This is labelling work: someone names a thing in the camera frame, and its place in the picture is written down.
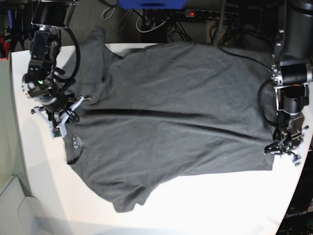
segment red switch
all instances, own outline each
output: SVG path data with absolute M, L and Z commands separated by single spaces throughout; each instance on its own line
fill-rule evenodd
M 195 18 L 195 16 L 196 16 L 196 11 L 195 10 L 191 10 L 191 9 L 185 10 L 185 17 L 187 17 L 187 18 Z

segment electrical cable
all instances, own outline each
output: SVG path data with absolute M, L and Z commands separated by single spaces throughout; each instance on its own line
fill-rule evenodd
M 125 20 L 125 22 L 124 22 L 124 24 L 123 24 L 123 27 L 119 30 L 119 31 L 123 31 L 124 29 L 125 29 L 125 27 L 126 27 L 126 25 L 127 25 L 127 22 L 128 22 L 128 20 L 129 20 L 129 18 L 130 18 L 130 16 L 132 15 L 132 10 L 129 10 L 122 18 L 121 18 L 121 20 L 120 20 L 120 22 L 126 17 L 126 20 Z
M 75 38 L 75 35 L 73 34 L 72 30 L 70 30 L 69 28 L 65 28 L 64 29 L 68 34 L 69 36 L 71 37 L 74 45 L 75 45 L 75 52 L 76 52 L 76 64 L 75 64 L 75 69 L 74 69 L 74 72 L 72 74 L 71 77 L 69 77 L 67 79 L 67 82 L 64 84 L 64 86 L 61 88 L 61 90 L 59 91 L 59 95 L 60 94 L 64 94 L 64 92 L 70 88 L 70 86 L 72 86 L 73 84 L 75 84 L 75 77 L 77 75 L 77 72 L 79 70 L 79 67 L 80 67 L 80 61 L 81 61 L 81 54 L 80 54 L 80 48 L 79 48 L 79 44 L 78 44 L 78 41 L 77 39 Z
M 242 59 L 247 59 L 249 61 L 253 61 L 253 62 L 263 66 L 265 69 L 267 69 L 267 71 L 272 73 L 272 70 L 268 66 L 266 66 L 265 64 L 263 64 L 262 62 L 260 62 L 258 60 L 250 58 L 250 57 L 247 57 L 247 56 L 244 56 L 244 55 L 238 55 L 238 54 L 234 54 L 234 53 L 228 52 L 228 51 L 226 51 L 226 50 L 224 50 L 223 48 L 220 47 L 218 37 L 221 34 L 223 23 L 224 23 L 225 7 L 226 7 L 226 0 L 222 0 L 222 8 L 221 8 L 221 11 L 220 11 L 220 22 L 219 22 L 219 27 L 218 27 L 218 30 L 217 30 L 217 37 L 214 39 L 214 46 L 216 48 L 218 48 L 221 52 L 223 52 L 223 53 L 225 53 L 227 55 L 231 55 L 231 56 L 239 57 L 239 58 L 242 58 Z
M 152 31 L 154 31 L 154 30 L 156 30 L 156 29 L 158 29 L 158 28 L 161 28 L 163 25 L 165 25 L 165 24 L 167 23 L 168 19 L 169 19 L 169 18 L 167 18 L 164 22 L 162 22 L 161 24 L 159 24 L 157 27 L 151 28 L 151 29 L 146 30 L 146 31 L 142 31 L 142 30 L 140 30 L 139 27 L 138 27 L 138 23 L 139 23 L 139 20 L 140 20 L 140 17 L 138 17 L 138 19 L 137 19 L 137 21 L 136 21 L 136 29 L 137 29 L 137 31 L 140 32 L 140 33 L 150 33 L 150 32 L 152 32 Z
M 146 21 L 145 19 L 144 19 L 144 16 L 145 16 L 145 14 L 143 14 L 143 16 L 139 13 L 139 12 L 137 12 L 136 10 L 134 10 L 134 9 L 132 9 L 132 11 L 134 11 L 139 17 L 141 17 L 145 22 L 148 22 L 148 21 Z
M 277 127 L 278 127 L 278 124 L 277 124 L 277 123 L 274 123 L 274 122 L 272 122 L 272 121 L 270 121 L 270 120 L 268 120 L 268 118 L 266 117 L 265 112 L 264 112 L 264 109 L 263 109 L 263 105 L 262 105 L 262 94 L 263 94 L 263 90 L 264 90 L 264 88 L 265 88 L 266 86 L 268 86 L 268 85 L 270 85 L 270 84 L 274 85 L 274 83 L 273 83 L 273 81 L 272 81 L 271 79 L 265 81 L 265 82 L 261 85 L 261 87 L 260 87 L 260 89 L 259 89 L 259 91 L 258 91 L 258 108 L 259 108 L 259 112 L 261 113 L 262 119 L 263 119 L 268 125 L 277 128 Z
M 229 30 L 230 30 L 230 24 L 228 24 L 228 27 L 227 27 L 227 29 L 226 29 L 224 35 L 221 37 L 219 43 L 221 43 L 221 42 L 223 41 L 223 38 L 227 35 L 227 33 L 228 33 Z
M 255 32 L 250 32 L 250 31 L 245 31 L 245 30 L 243 30 L 242 32 L 240 30 L 234 30 L 230 34 L 228 34 L 225 37 L 223 37 L 223 39 L 220 41 L 220 43 L 225 44 L 230 39 L 236 38 L 236 35 L 238 35 L 238 34 L 249 35 L 249 36 L 251 36 L 251 37 L 253 37 L 255 39 L 261 40 L 261 41 L 265 42 L 267 44 L 267 46 L 271 50 L 273 49 L 273 45 L 272 44 L 274 43 L 274 41 L 269 41 L 268 39 L 265 38 L 265 36 L 261 35 L 261 33 L 259 33 L 259 35 L 256 37 L 255 36 Z
M 113 5 L 113 4 L 108 3 L 108 2 L 105 1 L 105 0 L 97 0 L 97 1 L 98 1 L 99 3 L 105 5 L 105 6 L 110 7 L 110 8 L 114 8 L 114 7 L 117 7 L 117 6 L 118 6 L 118 4 Z
M 59 41 L 59 51 L 58 51 L 56 57 L 59 55 L 59 53 L 60 53 L 60 51 L 61 51 L 61 47 L 62 47 L 62 34 L 61 34 L 61 30 L 60 30 L 60 29 L 59 29 L 59 39 L 58 39 L 58 41 Z M 52 73 L 51 73 L 51 74 L 54 74 L 54 72 L 55 72 L 56 60 L 54 61 L 54 66 L 53 66 L 53 67 L 54 67 L 54 69 L 52 70 Z M 57 111 L 58 109 L 61 109 L 61 110 L 63 110 L 65 113 L 67 113 L 68 116 L 69 116 L 69 118 L 70 118 L 72 121 L 74 121 L 74 122 L 79 122 L 79 116 L 78 116 L 74 111 L 72 111 L 71 109 L 67 108 L 66 105 L 65 105 L 65 106 L 62 105 L 62 103 L 61 103 L 61 101 L 60 101 L 60 99 L 59 99 L 60 93 L 57 94 L 57 93 L 55 92 L 55 82 L 54 82 L 54 80 L 56 80 L 56 81 L 58 81 L 58 82 L 60 82 L 60 83 L 67 83 L 67 82 L 68 82 L 68 79 L 63 79 L 63 78 L 60 78 L 60 77 L 58 77 L 58 76 L 56 76 L 56 75 L 54 75 L 53 78 L 51 79 L 51 89 L 52 89 L 53 97 L 56 98 L 56 101 L 59 103 L 59 106 L 61 107 L 61 108 L 55 109 L 55 110 L 52 112 L 52 114 L 51 114 L 51 120 L 52 120 L 53 127 L 54 127 L 54 128 L 57 127 L 57 121 L 55 120 L 54 114 L 56 113 L 56 111 Z
M 174 42 L 172 36 L 169 33 L 167 34 L 167 37 L 169 37 L 171 39 L 172 43 Z
M 178 28 L 177 24 L 175 24 L 174 27 L 175 27 L 175 29 L 176 29 L 177 31 L 173 31 L 173 33 L 178 33 L 178 34 L 180 35 L 180 38 L 181 38 L 183 41 L 185 41 L 184 38 L 182 37 L 183 32 Z
M 110 10 L 112 10 L 111 14 L 110 14 L 108 17 L 106 17 L 107 13 L 108 13 Z M 104 20 L 109 20 L 109 19 L 112 18 L 112 16 L 114 15 L 115 11 L 116 11 L 116 7 L 113 7 L 113 8 L 112 8 L 112 7 L 109 7 L 109 8 L 107 8 L 107 9 L 105 9 L 105 10 L 101 13 L 101 18 L 104 19 Z
M 186 33 L 186 31 L 185 31 L 185 29 L 183 28 L 183 26 L 181 25 L 181 23 L 180 23 L 179 21 L 177 21 L 177 23 L 180 25 L 182 31 L 184 32 L 186 39 L 187 39 L 187 40 L 189 39 L 189 41 L 193 41 L 192 38 L 189 37 L 189 35 Z
M 261 24 L 262 24 L 262 14 L 261 14 L 261 12 L 260 12 L 259 28 L 258 28 L 258 31 L 256 31 L 255 38 L 258 36 L 258 34 L 259 34 L 259 32 L 260 32 Z

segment blue object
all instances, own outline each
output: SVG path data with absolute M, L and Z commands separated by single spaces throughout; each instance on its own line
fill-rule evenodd
M 10 28 L 13 28 L 14 20 L 15 20 L 15 10 L 8 10 L 8 18 L 9 18 Z
M 186 0 L 119 0 L 125 9 L 182 9 Z

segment clothing tag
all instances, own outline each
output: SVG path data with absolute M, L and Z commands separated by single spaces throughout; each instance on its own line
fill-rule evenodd
M 84 146 L 83 142 L 78 136 L 73 137 L 73 148 L 74 149 L 78 149 L 78 148 L 81 148 L 83 146 Z
M 84 143 L 78 136 L 73 136 L 72 140 L 73 140 L 74 159 L 77 161 L 78 158 L 80 158 L 80 155 L 83 152 Z

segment black cable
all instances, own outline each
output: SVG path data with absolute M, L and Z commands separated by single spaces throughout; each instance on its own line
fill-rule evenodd
M 147 14 L 146 14 L 146 10 L 145 10 L 145 9 L 143 9 L 143 10 L 142 10 L 142 12 L 143 12 L 143 16 L 142 16 L 142 17 L 143 17 L 143 19 L 144 19 L 145 23 L 149 22 L 149 20 L 150 20 L 150 18 L 149 18 L 149 17 L 148 17 L 148 19 L 146 20 L 146 15 L 147 15 Z
M 242 59 L 247 59 L 247 60 L 253 61 L 253 62 L 255 62 L 255 63 L 259 64 L 259 65 L 262 65 L 265 69 L 267 69 L 272 74 L 272 70 L 268 66 L 263 64 L 262 62 L 260 62 L 260 61 L 258 61 L 256 59 L 250 58 L 248 56 L 238 55 L 238 54 L 234 54 L 234 53 L 228 52 L 228 51 L 226 51 L 226 50 L 224 50 L 223 48 L 220 47 L 218 37 L 221 34 L 221 30 L 222 30 L 223 23 L 224 23 L 225 7 L 226 7 L 226 0 L 222 0 L 222 8 L 221 8 L 221 12 L 220 12 L 220 22 L 219 22 L 219 27 L 218 27 L 218 30 L 217 30 L 217 37 L 214 40 L 214 46 L 216 46 L 221 52 L 224 52 L 227 55 L 239 57 L 239 58 L 242 58 Z
M 217 23 L 216 23 L 216 24 L 213 24 L 213 25 L 211 25 L 210 30 L 209 30 L 210 39 L 211 39 L 211 42 L 212 42 L 212 43 L 213 43 L 214 40 L 215 40 L 216 30 L 215 30 L 215 32 L 214 32 L 214 35 L 212 35 L 212 31 L 213 31 L 213 29 L 216 28 L 217 26 L 218 26 Z
M 295 160 L 298 158 L 298 155 L 296 155 L 296 154 L 295 154 L 294 152 L 292 152 L 292 151 L 287 152 L 287 154 L 288 154 L 288 155 L 293 154 Z
M 114 8 L 114 7 L 117 7 L 117 6 L 118 6 L 118 4 L 113 5 L 113 4 L 108 3 L 108 2 L 105 1 L 105 0 L 97 0 L 97 1 L 98 1 L 99 3 L 101 3 L 101 4 L 103 4 L 103 5 L 108 6 L 108 7 L 111 7 L 111 8 Z
M 224 37 L 227 35 L 227 33 L 228 33 L 229 30 L 230 30 L 230 24 L 228 24 L 228 27 L 227 27 L 227 29 L 226 29 L 224 35 L 221 37 L 220 43 L 223 41 Z
M 172 36 L 168 33 L 167 36 L 171 39 L 172 43 L 174 42 Z
M 65 28 L 64 30 L 69 34 L 69 36 L 71 37 L 71 39 L 72 39 L 73 42 L 74 42 L 75 51 L 76 51 L 76 64 L 75 64 L 75 69 L 74 69 L 74 72 L 73 72 L 72 76 L 67 79 L 67 82 L 66 82 L 65 85 L 61 88 L 59 94 L 64 94 L 64 92 L 65 92 L 70 86 L 72 86 L 73 84 L 75 84 L 75 82 L 76 82 L 76 81 L 75 81 L 75 77 L 76 77 L 77 72 L 78 72 L 78 70 L 79 70 L 80 61 L 81 61 L 80 48 L 79 48 L 78 41 L 77 41 L 77 39 L 75 38 L 75 35 L 73 34 L 72 30 L 70 30 L 69 28 Z
M 132 9 L 132 11 L 135 12 L 142 20 L 144 20 L 145 22 L 148 22 L 144 19 L 144 17 L 139 12 L 137 12 L 136 10 L 133 10 L 133 9 Z
M 193 41 L 193 40 L 192 40 L 192 38 L 191 38 L 191 37 L 189 37 L 189 35 L 186 33 L 186 31 L 185 31 L 184 27 L 181 25 L 181 23 L 180 23 L 179 21 L 177 21 L 177 23 L 180 25 L 180 27 L 181 27 L 182 31 L 183 31 L 183 32 L 184 32 L 184 34 L 188 37 L 188 39 L 189 39 L 190 41 Z
M 233 30 L 226 38 L 228 38 L 227 40 L 225 41 L 228 41 L 230 40 L 231 38 L 233 38 L 236 34 L 240 34 L 240 33 L 243 33 L 243 34 L 248 34 L 248 33 L 251 33 L 253 34 L 253 36 L 257 39 L 261 39 L 263 41 L 267 41 L 267 42 L 274 42 L 274 39 L 270 38 L 269 36 L 263 34 L 262 32 L 259 32 L 258 35 L 256 35 L 256 32 L 255 30 L 252 30 L 252 29 L 236 29 L 236 30 Z
M 63 78 L 60 78 L 58 77 L 57 75 L 54 76 L 54 79 L 59 82 L 59 83 L 66 83 L 67 82 L 67 79 L 63 79 Z
M 184 41 L 184 38 L 182 37 L 183 32 L 182 32 L 181 30 L 179 30 L 177 24 L 175 24 L 174 27 L 175 27 L 175 29 L 177 30 L 177 31 L 174 31 L 174 33 L 175 33 L 175 32 L 179 33 L 181 39 Z
M 268 46 L 271 50 L 273 50 L 273 45 L 272 45 L 272 44 L 274 43 L 274 41 L 269 41 L 269 40 L 267 40 L 266 38 L 264 38 L 264 37 L 261 35 L 261 33 L 259 33 L 258 36 L 255 36 L 254 33 L 249 32 L 249 31 L 240 32 L 240 31 L 236 31 L 236 30 L 235 30 L 235 31 L 233 31 L 232 33 L 230 33 L 229 35 L 227 35 L 226 37 L 224 37 L 224 38 L 220 41 L 220 43 L 225 44 L 225 43 L 228 42 L 230 39 L 235 38 L 236 35 L 238 35 L 238 34 L 249 35 L 249 36 L 251 36 L 251 37 L 253 37 L 253 38 L 255 38 L 255 39 L 261 40 L 261 41 L 263 41 L 264 43 L 266 43 L 267 46 Z
M 66 107 L 66 104 L 65 106 L 62 105 L 60 99 L 59 99 L 59 96 L 58 94 L 55 92 L 54 90 L 54 80 L 52 79 L 51 80 L 51 89 L 52 89 L 52 93 L 53 93 L 53 96 L 56 98 L 56 101 L 59 103 L 59 106 L 60 108 L 56 108 L 55 110 L 53 110 L 52 114 L 51 114 L 51 120 L 52 120 L 52 124 L 53 124 L 53 127 L 56 128 L 57 127 L 57 121 L 55 120 L 55 117 L 54 117 L 54 114 L 56 113 L 56 111 L 58 109 L 61 109 L 63 110 L 65 113 L 67 113 L 68 117 L 73 121 L 73 122 L 79 122 L 79 116 L 77 115 L 77 113 L 75 113 L 73 110 L 69 109 Z
M 272 80 L 267 80 L 267 81 L 265 81 L 265 82 L 261 85 L 261 87 L 260 87 L 260 89 L 259 89 L 259 91 L 258 91 L 258 108 L 259 108 L 259 112 L 261 113 L 262 119 L 263 119 L 267 124 L 269 124 L 269 125 L 271 125 L 271 126 L 277 128 L 277 126 L 278 126 L 277 123 L 274 123 L 274 122 L 272 122 L 272 121 L 270 121 L 270 120 L 267 119 L 267 117 L 266 117 L 266 115 L 265 115 L 265 113 L 264 113 L 264 110 L 263 110 L 263 105 L 262 105 L 262 94 L 263 94 L 263 90 L 264 90 L 264 88 L 265 88 L 266 86 L 268 86 L 268 85 L 270 85 L 270 84 L 274 85 L 274 83 L 273 83 Z

